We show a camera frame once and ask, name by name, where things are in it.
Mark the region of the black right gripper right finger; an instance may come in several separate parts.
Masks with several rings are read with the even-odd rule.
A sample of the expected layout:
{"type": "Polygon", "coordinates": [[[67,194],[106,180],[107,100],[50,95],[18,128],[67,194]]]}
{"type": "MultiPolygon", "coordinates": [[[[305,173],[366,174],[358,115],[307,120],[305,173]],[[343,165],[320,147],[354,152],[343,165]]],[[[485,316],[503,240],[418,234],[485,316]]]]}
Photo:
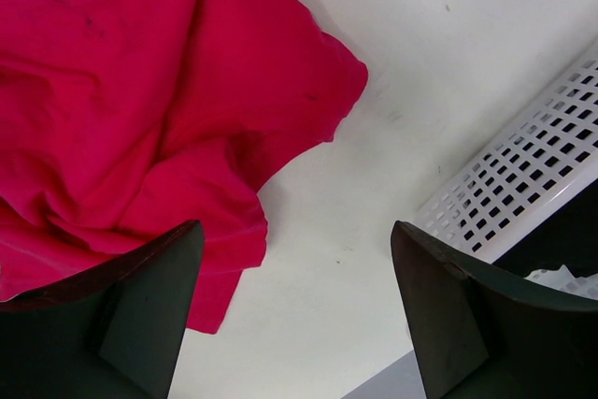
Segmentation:
{"type": "Polygon", "coordinates": [[[594,398],[597,303],[398,221],[392,262],[429,398],[594,398]]]}

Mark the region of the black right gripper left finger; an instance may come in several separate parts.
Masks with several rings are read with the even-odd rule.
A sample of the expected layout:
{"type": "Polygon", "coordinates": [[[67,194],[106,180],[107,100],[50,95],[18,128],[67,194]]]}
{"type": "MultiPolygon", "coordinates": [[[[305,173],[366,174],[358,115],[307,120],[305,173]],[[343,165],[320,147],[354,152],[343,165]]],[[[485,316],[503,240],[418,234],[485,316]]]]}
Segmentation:
{"type": "Polygon", "coordinates": [[[186,221],[2,303],[2,397],[167,397],[204,242],[186,221]]]}

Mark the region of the red t shirt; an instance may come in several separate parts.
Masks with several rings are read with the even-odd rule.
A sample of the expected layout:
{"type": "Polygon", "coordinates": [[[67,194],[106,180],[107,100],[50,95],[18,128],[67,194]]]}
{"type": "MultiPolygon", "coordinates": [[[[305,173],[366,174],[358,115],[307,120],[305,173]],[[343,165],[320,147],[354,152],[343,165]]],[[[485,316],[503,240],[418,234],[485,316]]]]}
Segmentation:
{"type": "Polygon", "coordinates": [[[368,72],[298,0],[1,0],[1,297],[188,220],[189,326],[265,255],[258,191],[333,139],[368,72]]]}

